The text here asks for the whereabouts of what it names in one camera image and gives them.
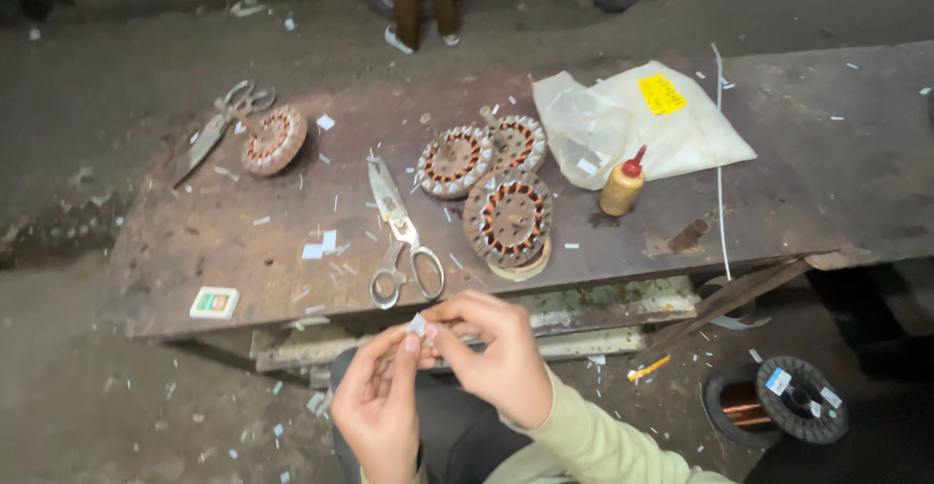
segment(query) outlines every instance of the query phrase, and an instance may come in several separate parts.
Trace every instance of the table surface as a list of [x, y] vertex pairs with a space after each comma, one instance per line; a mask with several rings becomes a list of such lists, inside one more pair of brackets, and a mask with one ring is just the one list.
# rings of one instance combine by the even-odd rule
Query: table surface
[[[668, 53], [657, 59], [684, 73], [705, 72], [699, 83], [716, 95], [713, 56], [692, 62]], [[601, 59], [569, 71], [588, 84], [640, 63]], [[723, 169], [731, 265], [832, 251], [835, 266], [934, 254], [934, 143], [927, 100], [918, 93], [924, 80], [934, 80], [930, 43], [728, 59], [724, 70], [736, 83], [723, 92], [724, 114], [758, 154]], [[515, 294], [723, 269], [716, 170], [646, 183], [635, 210], [613, 218], [601, 214], [599, 192], [571, 185], [549, 155], [539, 176], [557, 193], [553, 251], [542, 274], [520, 283], [493, 275], [473, 253], [463, 236], [462, 202], [436, 200], [421, 190], [410, 194], [413, 176], [405, 169], [428, 142], [421, 115], [431, 113], [438, 128], [479, 120], [476, 111], [484, 105], [499, 104], [501, 115], [537, 117], [524, 72], [378, 83], [288, 102], [312, 125], [295, 161], [272, 178], [241, 170], [244, 137], [232, 130], [188, 180], [190, 193], [180, 188], [176, 197], [169, 189], [175, 158], [187, 143], [157, 156], [113, 250], [102, 311], [126, 322], [128, 336], [171, 339], [288, 323], [318, 305], [324, 308], [316, 316], [375, 310], [369, 285], [389, 244], [389, 228], [380, 230], [377, 211], [366, 206], [373, 202], [370, 149], [391, 169], [422, 244], [445, 266], [442, 297], [468, 287]], [[325, 113], [336, 125], [318, 133], [313, 119]], [[215, 166], [240, 180], [215, 173]], [[268, 223], [253, 225], [265, 216]], [[647, 237], [672, 237], [697, 217], [711, 223], [703, 252], [647, 255]], [[349, 249], [339, 257], [303, 260], [303, 246], [320, 241], [319, 228], [336, 229], [337, 244], [350, 243]], [[580, 247], [566, 249], [565, 243]], [[337, 275], [331, 263], [357, 274]], [[400, 261], [400, 267], [407, 265]], [[189, 317], [202, 286], [239, 289], [231, 320]], [[309, 294], [300, 297], [306, 288]], [[400, 306], [425, 303], [416, 287], [403, 287]]]

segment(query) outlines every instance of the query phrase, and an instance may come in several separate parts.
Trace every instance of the yellow bottle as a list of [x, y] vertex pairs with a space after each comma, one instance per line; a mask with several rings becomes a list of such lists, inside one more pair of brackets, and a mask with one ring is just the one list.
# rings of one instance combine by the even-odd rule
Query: yellow bottle
[[639, 164], [645, 153], [646, 146], [643, 144], [635, 158], [626, 160], [610, 171], [610, 178], [606, 180], [600, 196], [600, 208], [603, 212], [609, 215], [624, 215], [629, 212], [639, 189], [646, 182], [646, 175]]

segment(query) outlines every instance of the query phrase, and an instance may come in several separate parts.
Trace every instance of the plastic bag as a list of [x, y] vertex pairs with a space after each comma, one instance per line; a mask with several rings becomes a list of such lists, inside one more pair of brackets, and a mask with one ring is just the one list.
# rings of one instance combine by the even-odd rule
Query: plastic bag
[[694, 79], [656, 60], [590, 88], [561, 72], [532, 95], [561, 173], [590, 191], [643, 144], [646, 180], [756, 157]]

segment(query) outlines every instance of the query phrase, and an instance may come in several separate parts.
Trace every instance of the hand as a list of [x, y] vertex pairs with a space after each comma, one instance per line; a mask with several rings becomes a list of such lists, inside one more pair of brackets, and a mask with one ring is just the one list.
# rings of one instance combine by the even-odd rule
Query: hand
[[334, 394], [334, 422], [374, 484], [403, 484], [414, 477], [414, 375], [429, 354], [403, 326], [388, 329], [357, 350]]
[[[465, 290], [421, 315], [429, 322], [425, 334], [434, 343], [434, 353], [451, 364], [466, 392], [523, 428], [542, 425], [554, 395], [525, 307]], [[480, 335], [486, 344], [482, 355], [461, 342], [461, 335], [467, 334]]]

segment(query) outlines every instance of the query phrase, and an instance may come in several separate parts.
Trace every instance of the shoe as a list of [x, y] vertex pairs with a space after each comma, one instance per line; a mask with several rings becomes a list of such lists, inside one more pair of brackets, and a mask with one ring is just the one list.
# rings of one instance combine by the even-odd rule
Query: shoe
[[413, 54], [414, 50], [408, 48], [405, 44], [399, 40], [399, 37], [396, 36], [396, 25], [391, 24], [386, 27], [386, 42], [391, 44], [393, 47], [398, 48], [401, 52], [405, 54]]

